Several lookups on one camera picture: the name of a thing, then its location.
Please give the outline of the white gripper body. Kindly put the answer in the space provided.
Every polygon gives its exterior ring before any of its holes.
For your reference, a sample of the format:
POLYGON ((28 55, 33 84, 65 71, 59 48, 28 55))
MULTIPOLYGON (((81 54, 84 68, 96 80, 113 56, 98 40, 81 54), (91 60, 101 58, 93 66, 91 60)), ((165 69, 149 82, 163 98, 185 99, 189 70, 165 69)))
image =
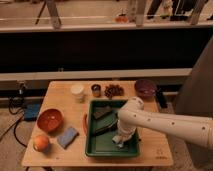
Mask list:
POLYGON ((121 133, 119 132, 116 136, 120 136, 123 142, 126 142, 132 138, 132 133, 121 133))

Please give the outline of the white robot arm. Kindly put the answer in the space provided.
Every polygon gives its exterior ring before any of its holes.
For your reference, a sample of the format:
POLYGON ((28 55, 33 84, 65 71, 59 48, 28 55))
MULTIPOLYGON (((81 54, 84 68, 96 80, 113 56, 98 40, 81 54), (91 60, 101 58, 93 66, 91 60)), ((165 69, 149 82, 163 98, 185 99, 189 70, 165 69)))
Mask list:
POLYGON ((143 127, 213 150, 213 36, 182 86, 175 111, 147 112, 143 101, 132 97, 118 112, 118 135, 125 142, 143 127))

